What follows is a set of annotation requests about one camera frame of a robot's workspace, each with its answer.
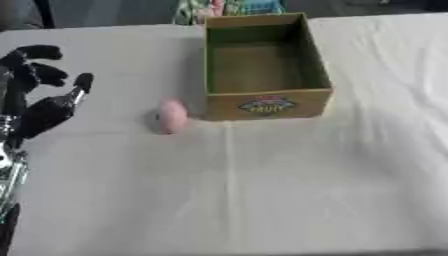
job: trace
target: robotic hand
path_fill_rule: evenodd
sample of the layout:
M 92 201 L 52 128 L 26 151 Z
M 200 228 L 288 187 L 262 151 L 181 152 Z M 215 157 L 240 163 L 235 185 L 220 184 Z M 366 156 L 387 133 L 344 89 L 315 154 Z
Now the robotic hand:
M 0 59 L 0 256 L 6 255 L 20 213 L 17 191 L 28 173 L 24 139 L 31 139 L 65 122 L 90 92 L 93 75 L 78 76 L 67 94 L 48 97 L 28 107 L 26 95 L 40 84 L 61 87 L 67 73 L 55 67 L 30 62 L 59 60 L 56 46 L 17 48 Z

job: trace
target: pink ball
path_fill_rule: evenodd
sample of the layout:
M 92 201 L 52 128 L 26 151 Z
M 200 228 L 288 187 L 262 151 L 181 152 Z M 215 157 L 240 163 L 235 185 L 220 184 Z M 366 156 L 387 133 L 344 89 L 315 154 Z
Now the pink ball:
M 187 109 L 178 100 L 167 100 L 160 106 L 160 122 L 164 133 L 177 133 L 188 123 Z

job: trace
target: white tablecloth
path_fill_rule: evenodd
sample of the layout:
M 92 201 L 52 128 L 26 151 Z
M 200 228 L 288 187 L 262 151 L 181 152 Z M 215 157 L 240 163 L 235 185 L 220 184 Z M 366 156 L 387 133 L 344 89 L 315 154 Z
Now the white tablecloth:
M 201 109 L 201 28 L 1 34 L 0 55 L 55 44 L 65 53 L 55 65 L 96 74 L 76 117 L 27 144 L 12 255 L 445 247 L 446 24 L 445 14 L 311 20 L 335 87 L 323 117 L 192 120 L 171 136 L 148 119 L 164 98 Z

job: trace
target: open box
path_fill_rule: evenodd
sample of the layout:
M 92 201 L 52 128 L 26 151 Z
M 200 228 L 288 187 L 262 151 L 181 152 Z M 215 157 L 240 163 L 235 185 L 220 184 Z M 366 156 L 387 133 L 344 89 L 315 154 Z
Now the open box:
M 206 20 L 207 119 L 320 115 L 332 89 L 304 14 Z

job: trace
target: colorful clothing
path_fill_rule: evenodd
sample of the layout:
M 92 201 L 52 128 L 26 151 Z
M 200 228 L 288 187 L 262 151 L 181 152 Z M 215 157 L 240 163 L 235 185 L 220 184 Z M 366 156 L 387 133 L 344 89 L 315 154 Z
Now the colorful clothing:
M 174 17 L 179 25 L 203 24 L 209 16 L 283 13 L 279 0 L 181 0 Z

